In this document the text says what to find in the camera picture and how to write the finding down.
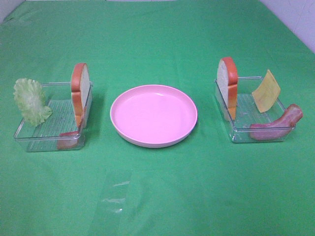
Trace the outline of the left clear plastic tray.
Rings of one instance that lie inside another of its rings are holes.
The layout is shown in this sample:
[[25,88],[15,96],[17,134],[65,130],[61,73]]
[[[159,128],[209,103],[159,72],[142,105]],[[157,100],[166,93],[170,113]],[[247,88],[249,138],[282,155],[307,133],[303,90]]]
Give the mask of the left clear plastic tray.
[[[89,109],[93,98],[93,84],[92,82],[90,84]],[[46,96],[46,105],[53,113],[38,126],[32,126],[22,119],[14,134],[14,140],[27,152],[59,151],[57,150],[57,141],[61,139],[59,135],[78,130],[74,118],[70,82],[45,83],[42,88]]]

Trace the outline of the clear plastic tray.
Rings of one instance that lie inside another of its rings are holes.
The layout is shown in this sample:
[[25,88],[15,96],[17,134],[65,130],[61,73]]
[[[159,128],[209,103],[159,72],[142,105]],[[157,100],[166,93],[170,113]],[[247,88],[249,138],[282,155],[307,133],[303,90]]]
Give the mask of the clear plastic tray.
[[257,141],[250,137],[250,133],[252,132],[250,129],[251,124],[273,122],[280,118],[285,111],[284,105],[277,99],[271,109],[264,113],[259,112],[254,102],[252,92],[260,85],[262,80],[262,76],[238,78],[235,120],[232,120],[224,103],[217,81],[215,81],[215,98],[217,105],[220,109],[228,138],[234,143],[281,142],[286,140],[287,136],[290,134],[288,133],[284,137],[269,141]]
[[[93,98],[93,84],[92,82],[90,84],[89,109]],[[14,140],[27,152],[59,151],[57,150],[57,141],[61,139],[59,135],[78,130],[74,118],[70,82],[45,83],[42,88],[46,96],[46,105],[53,113],[38,126],[32,126],[22,119],[14,134]]]

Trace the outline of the green tablecloth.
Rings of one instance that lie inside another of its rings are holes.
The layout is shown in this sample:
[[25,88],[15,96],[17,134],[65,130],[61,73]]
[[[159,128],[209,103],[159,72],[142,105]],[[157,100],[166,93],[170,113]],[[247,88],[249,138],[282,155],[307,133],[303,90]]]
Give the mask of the green tablecloth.
[[[270,69],[285,106],[304,113],[283,142],[234,144],[214,97],[218,62],[240,76]],[[13,134],[19,78],[93,82],[80,150],[27,153]],[[112,102],[164,84],[187,93],[198,123],[182,142],[122,139]],[[123,212],[102,218],[106,173],[131,171]],[[0,26],[0,233],[3,236],[312,236],[315,233],[315,56],[256,0],[26,1]]]

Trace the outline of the clear tape patch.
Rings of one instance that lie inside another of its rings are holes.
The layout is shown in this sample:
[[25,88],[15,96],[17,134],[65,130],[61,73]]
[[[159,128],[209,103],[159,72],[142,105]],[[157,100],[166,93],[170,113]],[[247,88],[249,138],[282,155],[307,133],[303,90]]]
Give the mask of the clear tape patch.
[[129,170],[112,170],[106,173],[97,205],[99,216],[117,217],[123,212],[130,180],[131,171]]

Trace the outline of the right clear plastic tray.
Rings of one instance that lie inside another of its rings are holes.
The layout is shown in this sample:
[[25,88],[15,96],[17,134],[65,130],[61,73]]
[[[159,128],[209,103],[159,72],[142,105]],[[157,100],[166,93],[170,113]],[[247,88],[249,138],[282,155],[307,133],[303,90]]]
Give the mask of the right clear plastic tray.
[[287,136],[290,134],[288,133],[284,137],[269,141],[257,141],[250,137],[250,133],[252,132],[250,129],[251,124],[273,122],[280,118],[285,111],[284,105],[277,99],[271,109],[264,113],[259,112],[254,102],[252,92],[260,85],[262,80],[262,76],[238,78],[235,120],[232,120],[224,103],[217,81],[215,81],[215,98],[217,105],[220,109],[228,138],[234,143],[281,142],[286,140]]

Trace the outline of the toy bacon strip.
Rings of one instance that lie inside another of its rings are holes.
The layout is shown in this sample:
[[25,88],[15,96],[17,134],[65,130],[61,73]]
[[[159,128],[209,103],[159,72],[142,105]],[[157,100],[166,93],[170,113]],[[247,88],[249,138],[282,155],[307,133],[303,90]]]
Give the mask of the toy bacon strip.
[[251,124],[250,137],[257,141],[279,139],[290,133],[302,117],[302,109],[296,104],[291,104],[277,120],[270,123]]
[[66,149],[80,149],[85,143],[85,136],[82,136],[82,130],[86,125],[85,121],[86,107],[83,109],[83,112],[80,116],[80,122],[78,130],[61,133],[57,141],[57,150],[66,150]]

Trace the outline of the yellow toy cheese slice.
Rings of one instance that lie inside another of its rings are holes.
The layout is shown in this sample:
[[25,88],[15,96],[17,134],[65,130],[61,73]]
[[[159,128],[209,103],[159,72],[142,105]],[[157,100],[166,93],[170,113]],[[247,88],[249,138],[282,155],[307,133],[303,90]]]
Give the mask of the yellow toy cheese slice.
[[272,72],[267,69],[260,85],[252,92],[254,102],[260,113],[268,111],[276,102],[281,92]]

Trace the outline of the pink round plate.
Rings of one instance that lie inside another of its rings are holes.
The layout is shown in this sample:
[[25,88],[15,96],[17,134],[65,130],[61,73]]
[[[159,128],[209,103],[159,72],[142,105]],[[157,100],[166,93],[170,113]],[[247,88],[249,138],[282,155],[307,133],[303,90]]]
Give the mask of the pink round plate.
[[119,95],[110,109],[118,134],[146,148],[172,146],[194,129],[198,112],[184,92],[165,85],[143,85]]

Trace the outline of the toy lettuce leaf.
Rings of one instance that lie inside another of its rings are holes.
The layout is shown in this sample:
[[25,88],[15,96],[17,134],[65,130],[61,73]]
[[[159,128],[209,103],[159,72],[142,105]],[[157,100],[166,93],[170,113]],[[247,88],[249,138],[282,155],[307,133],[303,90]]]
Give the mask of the toy lettuce leaf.
[[14,85],[14,100],[23,118],[32,126],[44,123],[53,113],[46,105],[45,94],[38,81],[21,78]]

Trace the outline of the toy bread slice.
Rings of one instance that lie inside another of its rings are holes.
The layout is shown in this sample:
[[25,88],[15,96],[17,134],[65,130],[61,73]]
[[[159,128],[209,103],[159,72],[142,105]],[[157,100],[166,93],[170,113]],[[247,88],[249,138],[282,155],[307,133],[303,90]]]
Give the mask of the toy bread slice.
[[84,128],[87,124],[90,87],[87,64],[76,64],[71,76],[71,99],[77,128]]
[[232,57],[224,57],[219,61],[217,69],[217,84],[224,103],[232,118],[236,118],[238,73]]

